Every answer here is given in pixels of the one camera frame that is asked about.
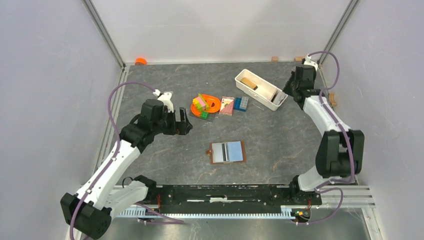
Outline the grey striped credit card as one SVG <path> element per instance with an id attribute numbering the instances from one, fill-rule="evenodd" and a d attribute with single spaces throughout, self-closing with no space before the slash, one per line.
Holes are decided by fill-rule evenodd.
<path id="1" fill-rule="evenodd" d="M 228 158 L 228 145 L 226 142 L 217 142 L 211 145 L 212 151 L 212 162 L 215 163 L 226 163 L 229 161 Z"/>

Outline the white rectangular plastic tray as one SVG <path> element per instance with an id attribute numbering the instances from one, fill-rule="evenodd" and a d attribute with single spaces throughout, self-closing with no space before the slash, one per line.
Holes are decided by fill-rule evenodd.
<path id="1" fill-rule="evenodd" d="M 252 90 L 251 88 L 249 88 L 248 86 L 240 82 L 242 78 L 248 78 L 249 80 L 257 84 L 258 88 L 256 90 Z M 272 83 L 268 82 L 267 80 L 256 75 L 255 73 L 253 73 L 252 71 L 248 69 L 243 69 L 234 78 L 234 80 L 235 80 L 236 87 L 238 89 L 242 90 L 245 94 L 252 97 L 256 101 L 260 102 L 261 104 L 263 104 L 265 107 L 267 107 L 268 109 L 272 111 L 276 111 L 283 104 L 283 102 L 288 98 L 288 95 L 287 95 L 287 97 L 281 104 L 279 105 L 273 104 L 271 100 L 274 94 L 276 93 L 276 91 L 281 91 L 281 92 L 283 91 L 277 86 L 273 85 Z"/>

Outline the brown leather card holder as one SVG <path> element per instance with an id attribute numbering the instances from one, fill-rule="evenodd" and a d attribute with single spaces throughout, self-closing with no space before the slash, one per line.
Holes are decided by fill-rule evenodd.
<path id="1" fill-rule="evenodd" d="M 212 144 L 209 145 L 209 149 L 206 151 L 206 155 L 210 158 L 211 164 L 232 164 L 232 163 L 244 163 L 247 161 L 245 143 L 243 140 L 238 141 L 226 141 L 219 143 L 227 143 L 227 154 L 228 154 L 228 162 L 224 163 L 213 163 L 213 155 L 212 155 Z"/>

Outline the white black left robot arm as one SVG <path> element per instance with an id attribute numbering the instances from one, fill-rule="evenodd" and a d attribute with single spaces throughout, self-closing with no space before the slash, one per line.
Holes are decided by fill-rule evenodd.
<path id="1" fill-rule="evenodd" d="M 177 120 L 170 105 L 169 100 L 146 100 L 140 113 L 122 128 L 110 154 L 93 176 L 76 193 L 63 195 L 60 206 L 65 222 L 70 226 L 71 239 L 74 230 L 78 230 L 87 238 L 97 240 L 120 212 L 139 201 L 151 204 L 156 200 L 157 190 L 140 180 L 114 194 L 111 191 L 155 136 L 184 136 L 193 128 L 186 109 L 179 108 L 180 119 Z"/>

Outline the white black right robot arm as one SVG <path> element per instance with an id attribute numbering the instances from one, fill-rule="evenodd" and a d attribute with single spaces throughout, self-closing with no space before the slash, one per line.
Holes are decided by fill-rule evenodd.
<path id="1" fill-rule="evenodd" d="M 313 121 L 321 134 L 314 166 L 297 175 L 289 185 L 289 199 L 302 204 L 309 193 L 329 184 L 351 184 L 362 170 L 365 135 L 353 130 L 336 115 L 323 91 L 315 88 L 316 69 L 295 67 L 283 92 L 288 94 Z"/>

